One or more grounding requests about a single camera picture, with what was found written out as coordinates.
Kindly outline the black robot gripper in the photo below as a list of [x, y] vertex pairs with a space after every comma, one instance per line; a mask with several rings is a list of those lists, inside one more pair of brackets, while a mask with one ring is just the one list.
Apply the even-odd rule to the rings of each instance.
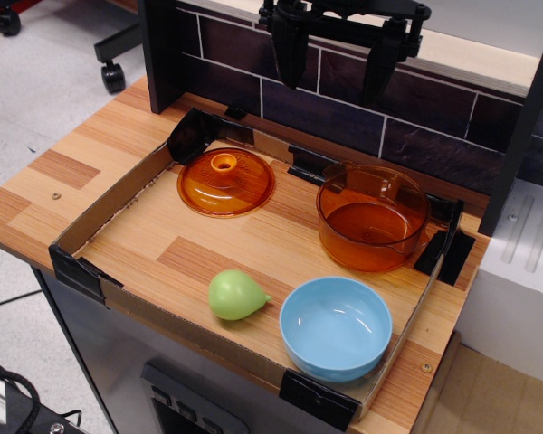
[[417, 1], [265, 1], [259, 24], [271, 34], [279, 78], [291, 89], [306, 70], [311, 36], [370, 49], [361, 104], [372, 105], [395, 66], [417, 55], [431, 15], [431, 8]]

